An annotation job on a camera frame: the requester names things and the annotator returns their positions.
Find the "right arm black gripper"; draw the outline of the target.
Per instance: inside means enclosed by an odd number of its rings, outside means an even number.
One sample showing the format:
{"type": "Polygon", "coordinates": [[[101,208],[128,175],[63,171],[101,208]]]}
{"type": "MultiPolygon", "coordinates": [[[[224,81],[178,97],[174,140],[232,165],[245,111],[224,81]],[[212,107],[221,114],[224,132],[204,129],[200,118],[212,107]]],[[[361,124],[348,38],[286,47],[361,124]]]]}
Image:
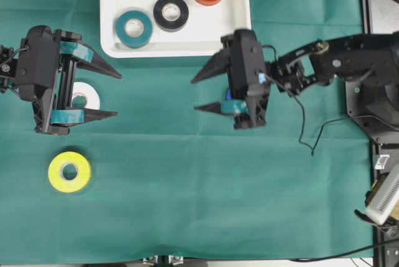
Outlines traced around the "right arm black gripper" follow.
{"type": "Polygon", "coordinates": [[[233,34],[223,38],[223,45],[229,53],[215,53],[191,83],[227,73],[232,99],[200,105],[194,109],[232,115],[236,130],[262,127],[266,124],[266,109],[271,89],[266,80],[262,45],[255,32],[249,29],[235,30],[233,34]]]}

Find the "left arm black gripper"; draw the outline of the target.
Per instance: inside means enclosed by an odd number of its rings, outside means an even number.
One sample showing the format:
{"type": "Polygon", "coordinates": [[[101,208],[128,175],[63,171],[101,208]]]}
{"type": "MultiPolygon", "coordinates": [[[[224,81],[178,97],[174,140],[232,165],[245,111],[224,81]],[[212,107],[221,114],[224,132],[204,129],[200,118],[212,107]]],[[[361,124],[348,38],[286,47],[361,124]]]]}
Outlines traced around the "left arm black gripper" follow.
{"type": "Polygon", "coordinates": [[[35,131],[39,134],[68,135],[69,128],[61,125],[85,124],[118,115],[117,112],[87,108],[53,110],[60,55],[72,56],[78,68],[122,78],[118,70],[81,40],[82,35],[78,33],[34,26],[21,41],[25,50],[19,54],[14,83],[19,97],[32,104],[35,131]]]}

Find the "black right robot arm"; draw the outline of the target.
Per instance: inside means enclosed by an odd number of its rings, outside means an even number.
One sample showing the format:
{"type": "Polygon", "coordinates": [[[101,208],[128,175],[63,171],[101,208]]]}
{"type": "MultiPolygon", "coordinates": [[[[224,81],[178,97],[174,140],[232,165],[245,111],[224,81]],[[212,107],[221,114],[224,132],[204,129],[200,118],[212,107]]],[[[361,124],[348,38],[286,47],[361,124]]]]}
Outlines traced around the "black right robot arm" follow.
{"type": "Polygon", "coordinates": [[[221,38],[215,53],[192,79],[197,83],[226,74],[231,98],[200,105],[197,110],[234,117],[236,129],[266,124],[271,84],[297,96],[314,86],[327,86],[338,77],[366,87],[366,113],[392,127],[398,125],[398,106],[385,95],[398,85],[398,33],[357,34],[318,40],[279,57],[264,60],[263,49],[253,30],[237,29],[221,38]]]}

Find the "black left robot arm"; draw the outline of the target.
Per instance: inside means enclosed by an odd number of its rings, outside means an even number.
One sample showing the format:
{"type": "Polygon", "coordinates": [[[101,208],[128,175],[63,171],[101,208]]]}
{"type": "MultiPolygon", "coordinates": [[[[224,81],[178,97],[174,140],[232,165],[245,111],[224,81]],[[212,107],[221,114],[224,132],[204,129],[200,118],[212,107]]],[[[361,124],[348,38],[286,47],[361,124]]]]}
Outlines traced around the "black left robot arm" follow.
{"type": "Polygon", "coordinates": [[[76,125],[116,116],[112,111],[72,106],[77,69],[122,78],[83,42],[81,34],[34,26],[18,49],[1,47],[1,92],[11,90],[31,103],[39,134],[68,135],[76,125]]]}

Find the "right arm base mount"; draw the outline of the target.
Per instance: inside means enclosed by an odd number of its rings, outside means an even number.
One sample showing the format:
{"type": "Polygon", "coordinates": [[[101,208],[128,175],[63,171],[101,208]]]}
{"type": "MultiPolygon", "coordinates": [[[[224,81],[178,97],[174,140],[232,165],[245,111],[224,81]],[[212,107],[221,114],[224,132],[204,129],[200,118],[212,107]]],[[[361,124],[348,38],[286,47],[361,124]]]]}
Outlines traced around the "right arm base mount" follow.
{"type": "MultiPolygon", "coordinates": [[[[398,31],[398,0],[362,0],[363,30],[367,34],[398,31]]],[[[398,85],[371,88],[354,82],[345,85],[347,113],[350,116],[383,114],[380,118],[355,119],[370,140],[379,145],[398,143],[398,85]]]]}

